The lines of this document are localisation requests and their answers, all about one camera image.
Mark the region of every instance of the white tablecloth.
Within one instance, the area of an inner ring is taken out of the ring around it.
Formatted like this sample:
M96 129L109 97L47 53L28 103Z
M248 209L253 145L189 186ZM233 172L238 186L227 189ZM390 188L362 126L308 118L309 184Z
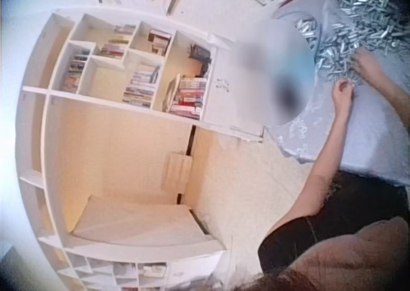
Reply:
M281 8L275 16L302 10L323 21L323 4L324 0L296 0ZM410 93L408 67L393 55L377 56L385 73ZM317 158L334 118L331 90L331 83L317 78L315 92L306 109L294 121L268 129L284 155L292 155L300 162ZM410 185L409 135L389 102L366 83L355 89L341 168Z

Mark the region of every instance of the floor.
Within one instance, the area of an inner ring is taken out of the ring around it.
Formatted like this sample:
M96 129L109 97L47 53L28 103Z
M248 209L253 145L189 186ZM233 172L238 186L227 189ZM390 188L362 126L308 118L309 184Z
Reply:
M311 164L284 158L269 136L252 143L204 129L192 155L183 201L226 247L215 274L230 288L261 272L258 246L298 196Z

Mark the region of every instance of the stack of books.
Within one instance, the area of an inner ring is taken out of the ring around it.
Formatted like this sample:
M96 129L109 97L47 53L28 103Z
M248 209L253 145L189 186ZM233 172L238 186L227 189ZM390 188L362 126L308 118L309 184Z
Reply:
M107 44L101 49L101 56L121 59L124 55L125 48L133 37L135 25L125 25L124 27L116 26L114 33Z
M85 63L87 61L88 55L90 54L89 49L82 49L78 54L75 54L70 62L70 67L67 75L64 79L64 84L61 87L63 91L76 93L79 80L84 70Z
M205 86L206 78L181 77L169 112L199 120L202 113Z
M151 108L152 99L157 88L156 80L159 70L159 65L156 67L153 65L139 65L126 87L122 102Z
M164 31L152 29L148 34L148 41L152 42L151 51L154 54L165 56L172 35Z

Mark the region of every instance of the pile of metal pieces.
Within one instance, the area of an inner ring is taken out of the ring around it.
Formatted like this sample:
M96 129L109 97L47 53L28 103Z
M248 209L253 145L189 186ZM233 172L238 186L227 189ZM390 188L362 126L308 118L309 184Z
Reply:
M309 44L309 47L313 50L318 44L318 23L314 17L308 17L300 19L296 22L295 27L303 35Z
M351 56L361 46L369 51L380 50L387 56L394 53L403 62L409 61L410 17L402 13L400 0L337 0L340 12L348 17L332 25L334 35L322 40L316 57L319 69L327 71L328 80L360 79L354 73Z

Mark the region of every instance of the white cabinet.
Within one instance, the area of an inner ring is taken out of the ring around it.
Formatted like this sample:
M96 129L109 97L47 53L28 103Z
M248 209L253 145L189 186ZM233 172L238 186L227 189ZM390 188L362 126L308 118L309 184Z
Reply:
M203 258L172 262L167 285L176 286L208 277L217 267L220 256L221 254L215 254Z
M262 135L263 127L240 116L239 106L234 97L230 68L230 53L218 49L214 60L213 74L209 84L209 96L204 114L204 122L220 126L227 134L252 139Z

